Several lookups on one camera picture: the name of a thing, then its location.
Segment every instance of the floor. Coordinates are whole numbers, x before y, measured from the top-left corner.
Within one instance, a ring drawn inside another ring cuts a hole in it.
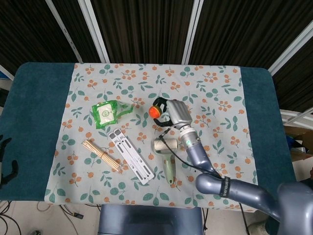
[[[293,163],[297,180],[309,177],[309,172],[313,166],[313,157],[304,161]],[[48,205],[40,202],[40,210],[44,210]],[[71,218],[79,235],[96,235],[98,231],[100,212],[97,208],[86,205],[73,204],[69,209],[84,215],[82,220]],[[251,224],[266,219],[266,215],[260,211],[256,213],[245,213],[247,223]],[[75,235],[75,230],[66,219],[58,206],[51,206],[47,211],[40,212],[37,210],[37,202],[12,202],[11,208],[7,213],[13,217],[21,227],[23,235],[29,235],[33,230],[42,231],[42,235]],[[8,234],[18,235],[18,229],[12,221],[8,221]],[[240,212],[236,211],[209,211],[206,223],[208,230],[206,235],[245,235],[245,226]],[[0,221],[0,234],[4,234],[5,225]]]

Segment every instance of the black wrist strap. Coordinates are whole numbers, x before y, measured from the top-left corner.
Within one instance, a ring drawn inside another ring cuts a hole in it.
[[[229,189],[230,189],[230,178],[225,176],[222,181],[220,197],[228,197]]]

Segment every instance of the black curtain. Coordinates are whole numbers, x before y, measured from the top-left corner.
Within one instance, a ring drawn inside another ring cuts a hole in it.
[[[268,69],[313,19],[313,0],[205,0],[190,64]]]
[[[85,63],[100,63],[96,47],[77,0],[53,0],[71,39]]]
[[[112,63],[181,64],[193,0],[93,0]]]
[[[44,0],[2,0],[0,64],[13,75],[25,62],[77,62]]]
[[[273,78],[281,109],[303,112],[313,107],[313,38]]]

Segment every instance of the table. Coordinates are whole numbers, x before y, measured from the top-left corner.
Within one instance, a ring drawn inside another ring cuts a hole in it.
[[[18,176],[0,190],[1,200],[43,201],[74,64],[26,63],[16,73],[0,117],[12,137],[4,175],[16,159]],[[282,182],[295,181],[272,77],[265,69],[241,67],[247,118],[260,186],[276,197]]]

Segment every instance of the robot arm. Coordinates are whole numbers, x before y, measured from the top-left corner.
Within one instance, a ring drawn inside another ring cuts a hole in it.
[[[199,192],[220,195],[270,215],[281,222],[279,235],[293,234],[288,231],[313,235],[313,191],[310,188],[301,183],[282,184],[278,189],[278,201],[276,201],[260,186],[228,177],[222,179],[213,168],[197,132],[190,126],[192,118],[184,102],[157,98],[153,103],[153,105],[158,106],[159,110],[161,110],[161,104],[164,105],[163,111],[168,111],[170,121],[159,122],[154,119],[156,124],[178,129],[181,142],[192,164],[203,169],[203,173],[196,178],[196,187]],[[295,194],[305,199],[295,203]],[[291,212],[292,215],[286,215],[286,212]]]

